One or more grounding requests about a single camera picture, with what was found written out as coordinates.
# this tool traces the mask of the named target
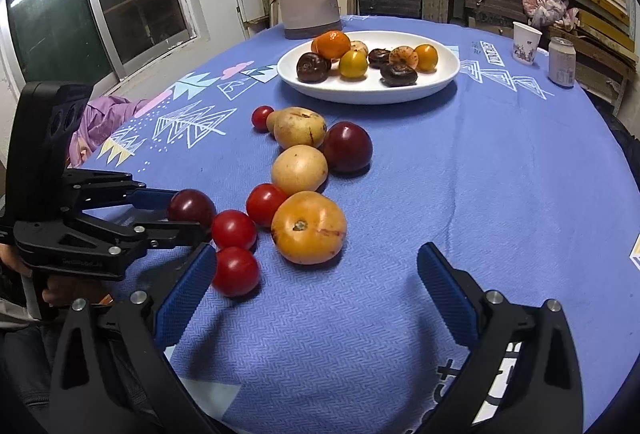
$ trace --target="white can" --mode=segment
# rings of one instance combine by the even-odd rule
[[[575,49],[570,40],[554,36],[549,43],[549,80],[563,87],[575,82]]]

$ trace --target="white paper cup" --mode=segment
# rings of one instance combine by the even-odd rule
[[[517,61],[531,65],[538,51],[542,33],[531,26],[513,23],[513,58]]]

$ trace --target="bundled cloth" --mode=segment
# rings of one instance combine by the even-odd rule
[[[119,96],[103,96],[90,101],[80,127],[69,145],[70,166],[80,167],[124,122],[128,121],[148,100],[129,101]]]
[[[555,26],[564,31],[575,28],[578,8],[569,9],[567,0],[522,0],[529,25],[536,29]]]

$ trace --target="plate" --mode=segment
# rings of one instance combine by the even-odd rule
[[[351,40],[361,40],[369,48],[388,49],[399,46],[417,48],[422,44],[431,44],[438,51],[438,67],[435,72],[418,73],[415,85],[406,87],[389,87],[382,82],[380,70],[369,67],[363,80],[346,80],[334,70],[322,83],[303,83],[298,79],[296,66],[300,56],[311,52],[311,40],[291,49],[278,62],[278,74],[296,91],[325,101],[350,103],[356,105],[382,105],[402,103],[431,96],[445,88],[460,71],[460,60],[453,52],[441,43],[424,36],[398,33],[393,31],[356,31],[346,33]]]

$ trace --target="window frame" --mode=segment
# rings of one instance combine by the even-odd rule
[[[186,27],[185,30],[171,36],[167,40],[159,42],[146,51],[143,51],[130,61],[122,63],[115,45],[113,44],[113,38],[108,29],[102,7],[100,6],[100,1],[87,0],[87,3],[94,19],[98,36],[104,47],[105,54],[107,55],[107,59],[113,69],[113,72],[95,84],[95,94],[103,94],[107,92],[121,81],[134,74],[136,71],[145,67],[145,65],[167,54],[171,49],[174,49],[175,47],[197,37],[195,25],[193,23],[193,14],[188,0],[178,0],[178,5],[180,6]],[[9,29],[6,0],[0,0],[0,44],[0,47],[2,48],[1,58],[6,64],[7,75],[9,76],[8,80],[12,85],[14,94],[19,96],[19,93],[25,86],[26,82],[18,62],[11,31]]]

